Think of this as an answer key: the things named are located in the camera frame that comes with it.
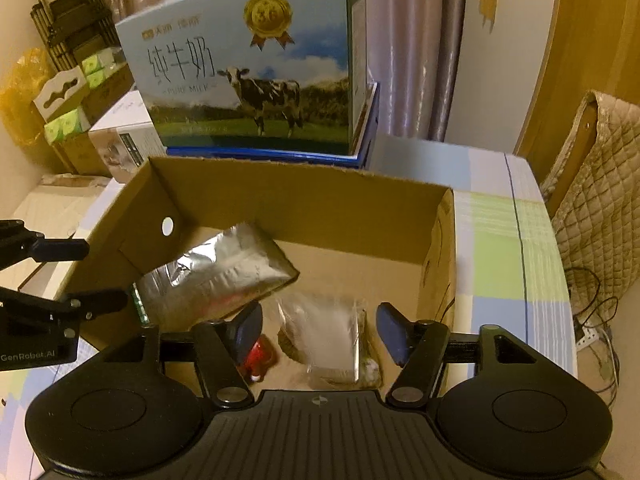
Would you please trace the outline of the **beige quilted chair cover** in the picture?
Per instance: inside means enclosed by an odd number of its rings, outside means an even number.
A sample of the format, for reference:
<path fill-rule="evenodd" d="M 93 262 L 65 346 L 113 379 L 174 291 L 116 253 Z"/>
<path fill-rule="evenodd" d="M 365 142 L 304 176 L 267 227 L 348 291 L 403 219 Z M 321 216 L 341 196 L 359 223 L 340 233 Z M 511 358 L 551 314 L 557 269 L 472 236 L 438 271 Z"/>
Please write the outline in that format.
<path fill-rule="evenodd" d="M 551 216 L 576 314 L 592 300 L 620 298 L 639 277 L 639 107 L 590 90 L 560 154 L 541 183 L 544 200 L 560 188 L 592 110 L 594 142 Z"/>

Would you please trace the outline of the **red toy figure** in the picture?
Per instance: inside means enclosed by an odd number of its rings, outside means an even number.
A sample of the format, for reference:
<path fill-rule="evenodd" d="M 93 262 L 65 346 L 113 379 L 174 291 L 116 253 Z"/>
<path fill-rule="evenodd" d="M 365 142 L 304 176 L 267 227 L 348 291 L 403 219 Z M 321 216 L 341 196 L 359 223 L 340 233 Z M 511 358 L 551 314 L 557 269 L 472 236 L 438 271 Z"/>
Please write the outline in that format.
<path fill-rule="evenodd" d="M 239 367 L 243 378 L 252 384 L 262 382 L 268 370 L 278 362 L 278 355 L 272 342 L 265 334 L 261 334 L 256 340 L 252 350 L 248 352 L 246 359 Z"/>

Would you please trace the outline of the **checkered bed sheet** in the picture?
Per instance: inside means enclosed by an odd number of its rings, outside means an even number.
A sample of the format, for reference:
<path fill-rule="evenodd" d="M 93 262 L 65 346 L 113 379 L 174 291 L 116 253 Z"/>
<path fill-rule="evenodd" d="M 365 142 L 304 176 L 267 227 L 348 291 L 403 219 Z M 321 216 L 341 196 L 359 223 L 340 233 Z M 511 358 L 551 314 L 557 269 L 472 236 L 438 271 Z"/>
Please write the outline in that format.
<path fill-rule="evenodd" d="M 480 192 L 485 179 L 501 194 Z M 450 188 L 454 296 L 434 318 L 408 318 L 449 328 L 424 408 L 385 403 L 400 367 L 378 332 L 379 389 L 307 391 L 302 367 L 284 361 L 248 386 L 252 405 L 217 408 L 196 374 L 194 325 L 144 326 L 132 283 L 92 291 L 124 290 L 128 304 L 80 321 L 74 362 L 2 373 L 2 477 L 592 478 L 611 417 L 573 374 L 570 305 L 546 207 L 527 166 L 510 156 L 473 162 L 470 181 L 470 192 Z"/>

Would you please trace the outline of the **silver green foil bag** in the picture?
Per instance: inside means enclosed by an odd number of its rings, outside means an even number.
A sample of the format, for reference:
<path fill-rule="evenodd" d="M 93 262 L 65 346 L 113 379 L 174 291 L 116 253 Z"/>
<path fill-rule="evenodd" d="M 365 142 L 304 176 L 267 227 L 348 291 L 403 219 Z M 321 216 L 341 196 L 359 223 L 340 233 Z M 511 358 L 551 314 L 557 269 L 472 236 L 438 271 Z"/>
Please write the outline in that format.
<path fill-rule="evenodd" d="M 278 244 L 243 222 L 144 274 L 130 292 L 144 326 L 181 332 L 225 318 L 298 277 Z"/>

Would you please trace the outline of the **green tissue pack box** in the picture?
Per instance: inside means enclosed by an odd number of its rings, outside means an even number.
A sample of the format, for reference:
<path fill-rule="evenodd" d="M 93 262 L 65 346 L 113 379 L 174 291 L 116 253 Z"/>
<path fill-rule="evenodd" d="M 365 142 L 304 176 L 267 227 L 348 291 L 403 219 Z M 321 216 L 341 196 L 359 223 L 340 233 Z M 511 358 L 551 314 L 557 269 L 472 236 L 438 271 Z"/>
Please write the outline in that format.
<path fill-rule="evenodd" d="M 67 171 L 110 174 L 89 139 L 89 130 L 133 86 L 134 77 L 120 47 L 99 50 L 46 82 L 34 104 L 44 120 L 47 144 Z"/>

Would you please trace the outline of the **cotton swabs bag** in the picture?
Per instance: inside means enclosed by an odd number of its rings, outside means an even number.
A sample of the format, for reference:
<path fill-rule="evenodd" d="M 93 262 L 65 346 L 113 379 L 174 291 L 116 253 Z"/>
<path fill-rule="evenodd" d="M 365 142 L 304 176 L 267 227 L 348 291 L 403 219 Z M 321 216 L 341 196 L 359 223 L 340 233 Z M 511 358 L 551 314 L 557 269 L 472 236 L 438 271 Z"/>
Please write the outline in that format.
<path fill-rule="evenodd" d="M 277 299 L 278 345 L 305 367 L 311 389 L 361 390 L 382 386 L 364 304 L 349 296 L 289 292 Z"/>

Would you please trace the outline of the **white power strip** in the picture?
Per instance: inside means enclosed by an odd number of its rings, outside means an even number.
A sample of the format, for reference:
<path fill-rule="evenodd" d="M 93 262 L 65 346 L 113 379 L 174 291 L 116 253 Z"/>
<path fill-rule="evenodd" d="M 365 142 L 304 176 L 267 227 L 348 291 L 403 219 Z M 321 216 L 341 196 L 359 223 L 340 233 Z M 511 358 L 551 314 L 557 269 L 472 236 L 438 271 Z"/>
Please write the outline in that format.
<path fill-rule="evenodd" d="M 574 316 L 574 334 L 576 351 L 581 352 L 600 340 L 600 336 L 608 331 L 608 322 L 599 311 L 590 315 Z"/>

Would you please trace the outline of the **brown cardboard box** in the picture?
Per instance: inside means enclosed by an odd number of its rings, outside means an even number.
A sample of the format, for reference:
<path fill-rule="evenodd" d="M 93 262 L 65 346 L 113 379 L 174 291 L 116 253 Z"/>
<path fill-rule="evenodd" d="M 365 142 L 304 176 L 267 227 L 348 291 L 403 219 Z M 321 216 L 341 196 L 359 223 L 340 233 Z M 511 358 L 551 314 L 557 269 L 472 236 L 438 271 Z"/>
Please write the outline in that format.
<path fill-rule="evenodd" d="M 116 196 L 60 295 L 126 288 L 242 222 L 262 228 L 304 292 L 382 302 L 434 318 L 456 288 L 454 194 L 431 183 L 327 166 L 232 159 L 149 160 Z"/>

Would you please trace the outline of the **blue milk carton box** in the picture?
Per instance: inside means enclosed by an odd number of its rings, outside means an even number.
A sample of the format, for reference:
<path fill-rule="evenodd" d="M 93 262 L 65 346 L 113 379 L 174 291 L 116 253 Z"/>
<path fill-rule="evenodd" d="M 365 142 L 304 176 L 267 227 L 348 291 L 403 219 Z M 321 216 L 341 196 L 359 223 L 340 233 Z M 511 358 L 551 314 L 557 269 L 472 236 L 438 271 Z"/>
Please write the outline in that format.
<path fill-rule="evenodd" d="M 166 0 L 116 32 L 168 150 L 355 151 L 367 0 Z"/>

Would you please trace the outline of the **wooden door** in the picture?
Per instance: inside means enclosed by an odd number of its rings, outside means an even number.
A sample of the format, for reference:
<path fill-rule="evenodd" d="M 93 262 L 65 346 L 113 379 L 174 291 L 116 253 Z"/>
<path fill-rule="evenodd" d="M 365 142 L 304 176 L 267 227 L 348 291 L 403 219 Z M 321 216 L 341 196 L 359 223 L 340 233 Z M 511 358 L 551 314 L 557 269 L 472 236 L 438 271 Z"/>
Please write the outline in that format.
<path fill-rule="evenodd" d="M 639 0 L 554 0 L 549 38 L 515 153 L 543 176 L 589 90 L 639 102 Z"/>

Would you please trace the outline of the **white appliance box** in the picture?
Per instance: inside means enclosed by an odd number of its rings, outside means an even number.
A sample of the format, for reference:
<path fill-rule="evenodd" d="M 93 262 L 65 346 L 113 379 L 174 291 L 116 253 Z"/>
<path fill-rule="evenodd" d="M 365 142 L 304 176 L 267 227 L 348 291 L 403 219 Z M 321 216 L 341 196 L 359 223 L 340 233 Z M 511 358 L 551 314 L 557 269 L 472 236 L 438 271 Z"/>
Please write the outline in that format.
<path fill-rule="evenodd" d="M 127 92 L 91 127 L 88 136 L 119 183 L 127 183 L 150 157 L 166 155 L 138 90 Z"/>

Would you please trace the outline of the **yellow plastic bag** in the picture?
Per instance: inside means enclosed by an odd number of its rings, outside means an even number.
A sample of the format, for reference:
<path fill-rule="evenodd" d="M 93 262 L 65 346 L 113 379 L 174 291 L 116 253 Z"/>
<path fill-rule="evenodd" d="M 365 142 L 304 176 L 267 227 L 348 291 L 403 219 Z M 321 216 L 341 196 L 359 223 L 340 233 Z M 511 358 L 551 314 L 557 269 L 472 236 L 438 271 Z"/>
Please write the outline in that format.
<path fill-rule="evenodd" d="M 1 81 L 1 121 L 20 148 L 33 146 L 42 136 L 44 120 L 34 99 L 53 75 L 47 52 L 31 48 Z"/>

